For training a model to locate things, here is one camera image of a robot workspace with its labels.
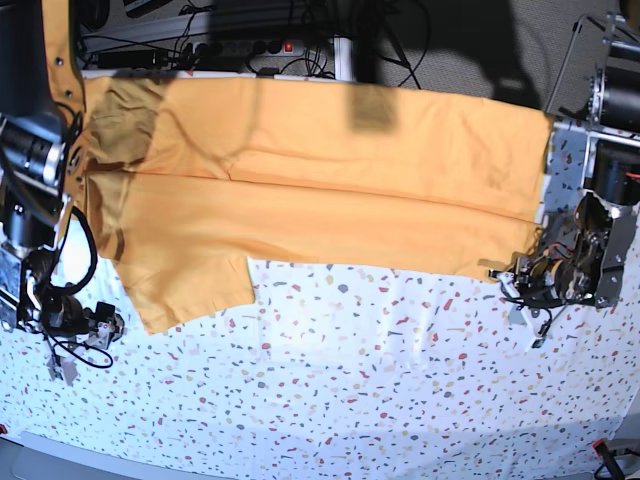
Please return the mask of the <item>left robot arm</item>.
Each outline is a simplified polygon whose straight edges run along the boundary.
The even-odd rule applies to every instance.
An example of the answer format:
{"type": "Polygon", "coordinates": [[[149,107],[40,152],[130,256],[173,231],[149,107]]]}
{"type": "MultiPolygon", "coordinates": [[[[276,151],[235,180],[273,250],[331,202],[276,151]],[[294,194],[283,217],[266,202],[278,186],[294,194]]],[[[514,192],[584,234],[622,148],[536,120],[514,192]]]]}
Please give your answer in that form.
{"type": "Polygon", "coordinates": [[[639,73],[603,65],[584,109],[582,197],[577,238],[564,254],[539,243],[494,276],[517,306],[607,308],[618,302],[639,204],[639,73]]]}

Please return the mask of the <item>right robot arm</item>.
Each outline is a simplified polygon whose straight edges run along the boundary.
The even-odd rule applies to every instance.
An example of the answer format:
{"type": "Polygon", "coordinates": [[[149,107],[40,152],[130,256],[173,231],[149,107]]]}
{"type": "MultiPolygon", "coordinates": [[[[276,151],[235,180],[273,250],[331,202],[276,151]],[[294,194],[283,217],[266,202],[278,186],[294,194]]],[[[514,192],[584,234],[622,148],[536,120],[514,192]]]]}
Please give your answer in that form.
{"type": "Polygon", "coordinates": [[[98,264],[87,219],[65,190],[82,125],[82,113],[50,91],[41,2],[2,2],[1,326],[41,333],[63,348],[84,335],[85,347],[105,349],[122,336],[122,318],[111,304],[89,309],[75,297],[98,264]],[[55,286],[70,217],[86,234],[90,264],[78,283],[55,286]]]}

